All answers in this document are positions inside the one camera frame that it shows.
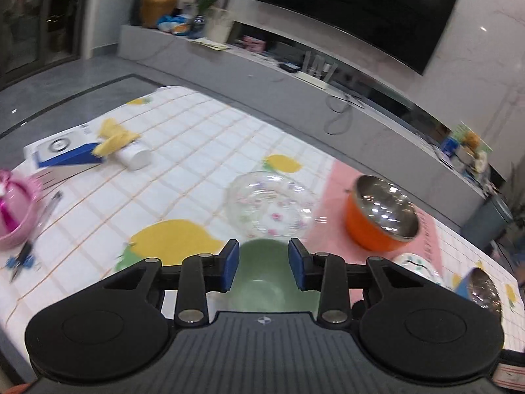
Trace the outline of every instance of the round black disc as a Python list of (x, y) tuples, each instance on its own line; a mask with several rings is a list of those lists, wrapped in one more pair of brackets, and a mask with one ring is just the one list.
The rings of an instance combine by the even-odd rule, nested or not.
[(26, 329), (32, 363), (62, 381), (93, 383), (130, 374), (166, 345), (166, 319), (134, 292), (101, 289), (38, 313)]
[(492, 313), (437, 286), (394, 291), (364, 314), (359, 334), (378, 362), (423, 382), (481, 375), (503, 347)]
[(61, 152), (65, 150), (69, 145), (71, 144), (71, 141), (68, 138), (60, 138), (50, 143), (48, 150), (51, 152)]

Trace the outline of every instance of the white box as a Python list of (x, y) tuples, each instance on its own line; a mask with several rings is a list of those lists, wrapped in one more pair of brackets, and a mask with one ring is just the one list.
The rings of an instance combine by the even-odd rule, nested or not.
[(99, 142), (88, 124), (43, 138), (24, 147), (24, 172), (49, 188), (103, 162), (91, 154)]

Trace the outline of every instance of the trash can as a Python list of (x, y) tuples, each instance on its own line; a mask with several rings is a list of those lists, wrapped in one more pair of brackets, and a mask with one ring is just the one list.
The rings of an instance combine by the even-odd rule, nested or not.
[(461, 228), (461, 236), (483, 250), (513, 221), (513, 215), (500, 195), (493, 195)]

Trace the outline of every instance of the tv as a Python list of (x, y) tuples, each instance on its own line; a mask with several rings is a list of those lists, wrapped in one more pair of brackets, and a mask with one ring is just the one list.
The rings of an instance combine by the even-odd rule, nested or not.
[(366, 41), (423, 74), (456, 0), (258, 0)]

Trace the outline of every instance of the pink cup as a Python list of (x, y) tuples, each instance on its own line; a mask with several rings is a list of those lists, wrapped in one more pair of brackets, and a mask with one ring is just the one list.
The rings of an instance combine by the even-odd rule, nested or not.
[(42, 185), (33, 177), (0, 170), (0, 250), (27, 240), (37, 223)]

